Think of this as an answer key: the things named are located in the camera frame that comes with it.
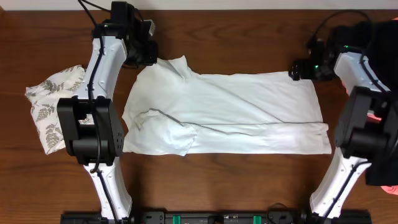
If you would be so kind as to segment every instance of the wooden surface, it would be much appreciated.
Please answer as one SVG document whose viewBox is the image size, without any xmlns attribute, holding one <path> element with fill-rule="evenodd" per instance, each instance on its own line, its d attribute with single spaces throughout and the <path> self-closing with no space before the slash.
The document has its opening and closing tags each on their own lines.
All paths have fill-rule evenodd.
<svg viewBox="0 0 398 224">
<path fill-rule="evenodd" d="M 287 70 L 306 55 L 305 42 L 331 11 L 144 11 L 156 23 L 159 57 L 185 55 L 198 73 L 264 73 Z M 369 11 L 388 20 L 398 11 Z M 95 12 L 98 21 L 107 17 Z M 327 27 L 354 24 L 345 15 Z M 92 25 L 82 11 L 5 12 L 0 17 L 0 223 L 59 223 L 64 211 L 98 211 L 86 171 L 65 150 L 44 154 L 30 117 L 25 87 L 87 63 Z M 122 70 L 114 102 L 122 114 L 139 71 Z M 339 82 L 316 83 L 330 137 L 345 100 Z M 265 210 L 281 202 L 303 207 L 332 155 L 204 154 L 123 155 L 128 192 L 136 204 L 170 211 Z M 379 187 L 354 186 L 344 208 L 368 209 L 374 223 L 397 223 L 398 196 Z"/>
</svg>

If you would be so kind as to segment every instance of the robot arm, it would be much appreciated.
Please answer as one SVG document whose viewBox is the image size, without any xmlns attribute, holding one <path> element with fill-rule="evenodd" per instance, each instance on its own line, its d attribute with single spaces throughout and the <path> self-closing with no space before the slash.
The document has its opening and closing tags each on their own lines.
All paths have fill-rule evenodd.
<svg viewBox="0 0 398 224">
<path fill-rule="evenodd" d="M 74 97 L 62 98 L 58 102 L 58 117 L 66 149 L 90 174 L 102 208 L 100 216 L 66 215 L 61 223 L 90 220 L 92 223 L 108 223 L 108 220 L 129 223 L 132 200 L 124 185 L 119 162 L 119 156 L 123 153 L 124 131 L 113 106 L 113 93 L 123 65 L 152 65 L 157 60 L 157 45 L 149 40 L 154 32 L 154 23 L 136 19 L 134 12 L 134 7 L 126 2 L 112 2 L 111 18 L 93 31 L 93 53 L 87 75 L 74 92 Z M 92 76 L 94 109 L 88 100 L 88 84 Z M 96 113 L 95 124 L 79 122 L 91 113 Z M 99 161 L 97 138 L 101 141 Z M 97 173 L 91 173 L 97 162 Z"/>
<path fill-rule="evenodd" d="M 319 188 L 310 197 L 312 213 L 338 218 L 342 205 L 359 176 L 367 169 L 369 185 L 396 185 L 397 177 L 386 170 L 396 170 L 391 155 L 396 147 L 396 99 L 371 70 L 365 66 L 379 86 L 376 88 L 358 63 L 360 54 L 339 55 L 335 73 L 340 77 L 349 101 L 335 130 L 336 151 Z"/>
</svg>

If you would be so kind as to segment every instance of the folded shirt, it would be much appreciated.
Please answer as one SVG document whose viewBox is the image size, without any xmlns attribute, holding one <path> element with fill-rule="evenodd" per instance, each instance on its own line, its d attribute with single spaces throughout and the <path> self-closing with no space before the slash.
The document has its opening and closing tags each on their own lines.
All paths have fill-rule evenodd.
<svg viewBox="0 0 398 224">
<path fill-rule="evenodd" d="M 123 119 L 124 152 L 329 154 L 310 80 L 287 72 L 199 75 L 185 57 L 138 75 Z"/>
</svg>

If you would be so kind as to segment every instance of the leaf print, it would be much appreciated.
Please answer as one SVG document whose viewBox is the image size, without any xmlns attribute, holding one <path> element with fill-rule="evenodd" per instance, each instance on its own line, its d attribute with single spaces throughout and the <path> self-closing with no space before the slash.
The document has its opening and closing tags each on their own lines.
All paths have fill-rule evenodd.
<svg viewBox="0 0 398 224">
<path fill-rule="evenodd" d="M 40 86 L 42 86 L 45 90 L 52 91 L 55 83 L 52 83 L 50 80 L 44 81 Z"/>
<path fill-rule="evenodd" d="M 45 90 L 48 90 L 49 93 L 47 95 L 50 95 L 52 93 L 55 93 L 56 91 L 60 91 L 63 89 L 63 83 L 60 85 L 57 85 L 56 83 L 51 82 L 50 80 L 44 81 L 42 84 L 40 84 Z"/>
<path fill-rule="evenodd" d="M 51 115 L 51 113 L 54 113 L 55 108 L 51 106 L 50 108 L 47 108 L 47 111 L 49 111 L 49 115 Z"/>
<path fill-rule="evenodd" d="M 60 133 L 60 134 L 62 134 L 62 130 L 60 128 L 58 128 L 58 127 L 55 128 L 55 131 Z"/>
<path fill-rule="evenodd" d="M 49 148 L 54 147 L 58 143 L 59 140 L 60 140 L 60 138 L 58 138 L 58 136 L 55 133 L 49 133 L 45 137 L 45 141 L 47 142 L 47 146 Z"/>
<path fill-rule="evenodd" d="M 46 127 L 46 129 L 48 129 L 48 128 L 55 128 L 55 124 L 50 124 L 50 125 L 48 125 L 48 126 Z"/>
<path fill-rule="evenodd" d="M 54 133 L 54 129 L 56 130 L 56 132 L 58 132 L 58 127 L 55 127 L 55 124 L 50 124 L 46 127 L 46 137 L 45 137 L 45 141 L 47 142 L 47 146 L 49 148 L 54 147 L 60 140 L 60 138 L 57 136 L 56 133 Z"/>
<path fill-rule="evenodd" d="M 31 93 L 31 92 L 27 92 L 26 94 L 25 94 L 25 96 L 26 97 L 35 97 L 36 96 L 36 93 Z"/>
<path fill-rule="evenodd" d="M 75 82 L 75 84 L 73 84 L 72 87 L 67 88 L 67 90 L 68 91 L 76 91 L 79 88 L 80 84 L 81 84 L 81 82 L 77 81 L 77 82 Z"/>
<path fill-rule="evenodd" d="M 49 115 L 49 111 L 46 108 L 40 109 L 39 115 L 37 116 L 36 122 L 42 121 Z"/>
</svg>

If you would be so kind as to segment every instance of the patterned cloth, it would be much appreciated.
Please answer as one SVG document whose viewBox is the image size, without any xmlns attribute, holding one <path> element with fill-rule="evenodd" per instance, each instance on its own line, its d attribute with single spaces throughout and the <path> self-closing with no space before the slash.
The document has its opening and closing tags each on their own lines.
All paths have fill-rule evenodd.
<svg viewBox="0 0 398 224">
<path fill-rule="evenodd" d="M 52 75 L 40 85 L 26 88 L 25 96 L 32 103 L 30 113 L 46 154 L 65 147 L 57 114 L 57 103 L 60 98 L 71 98 L 84 76 L 85 69 L 77 65 Z M 80 123 L 92 123 L 92 118 Z"/>
</svg>

